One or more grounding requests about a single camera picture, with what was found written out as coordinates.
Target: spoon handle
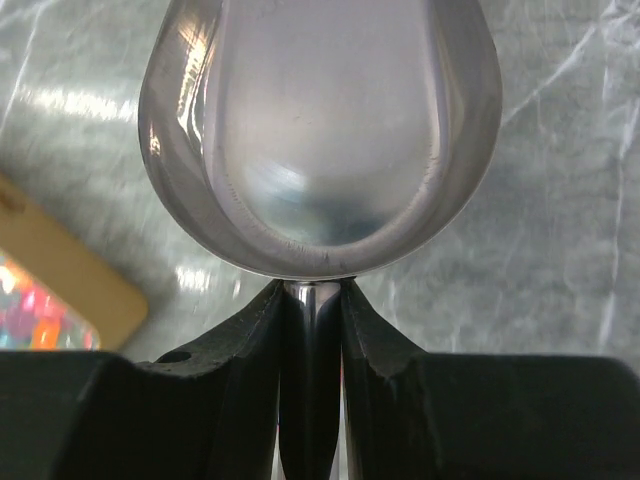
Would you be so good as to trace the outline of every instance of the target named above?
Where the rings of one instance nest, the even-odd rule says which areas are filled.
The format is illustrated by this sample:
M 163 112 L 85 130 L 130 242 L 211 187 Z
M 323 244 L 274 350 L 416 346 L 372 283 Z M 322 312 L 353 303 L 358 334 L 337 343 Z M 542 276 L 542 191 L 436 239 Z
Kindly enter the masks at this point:
M 338 282 L 285 282 L 280 456 L 286 478 L 328 480 L 340 418 Z

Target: colorful beads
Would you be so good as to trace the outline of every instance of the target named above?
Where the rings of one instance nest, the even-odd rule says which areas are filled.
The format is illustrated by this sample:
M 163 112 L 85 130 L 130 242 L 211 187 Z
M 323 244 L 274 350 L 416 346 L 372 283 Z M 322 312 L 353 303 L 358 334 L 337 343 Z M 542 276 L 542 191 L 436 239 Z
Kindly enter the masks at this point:
M 0 349 L 95 349 L 93 329 L 0 251 Z

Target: crinkled plastic sheet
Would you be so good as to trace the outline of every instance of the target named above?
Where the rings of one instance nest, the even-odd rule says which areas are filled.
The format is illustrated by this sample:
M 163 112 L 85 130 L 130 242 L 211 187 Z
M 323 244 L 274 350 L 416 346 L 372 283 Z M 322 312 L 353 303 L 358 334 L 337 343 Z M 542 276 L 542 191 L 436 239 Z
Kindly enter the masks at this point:
M 481 3 L 504 77 L 494 163 L 440 236 L 358 281 L 430 350 L 607 354 L 640 369 L 640 2 Z M 124 350 L 135 360 L 267 281 L 197 246 L 146 179 L 135 112 L 167 4 L 0 0 L 0 169 L 145 289 L 151 317 Z

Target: shiny metal surface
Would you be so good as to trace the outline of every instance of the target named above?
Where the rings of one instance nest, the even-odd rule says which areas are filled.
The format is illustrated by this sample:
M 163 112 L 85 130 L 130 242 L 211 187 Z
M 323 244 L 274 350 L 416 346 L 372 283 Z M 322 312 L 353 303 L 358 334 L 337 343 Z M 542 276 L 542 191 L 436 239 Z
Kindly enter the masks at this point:
M 290 479 L 329 479 L 340 420 L 340 284 L 285 282 L 279 445 Z
M 475 0 L 176 0 L 140 141 L 163 203 L 211 252 L 337 278 L 411 253 L 461 210 L 501 98 Z

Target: spoon bowl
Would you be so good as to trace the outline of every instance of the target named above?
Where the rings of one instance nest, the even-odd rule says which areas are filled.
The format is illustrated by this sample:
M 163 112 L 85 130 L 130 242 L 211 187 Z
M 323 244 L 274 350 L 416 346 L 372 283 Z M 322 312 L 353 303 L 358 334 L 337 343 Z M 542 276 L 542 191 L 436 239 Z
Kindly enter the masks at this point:
M 140 143 L 164 205 L 212 253 L 327 280 L 445 227 L 489 165 L 501 110 L 475 0 L 174 0 Z

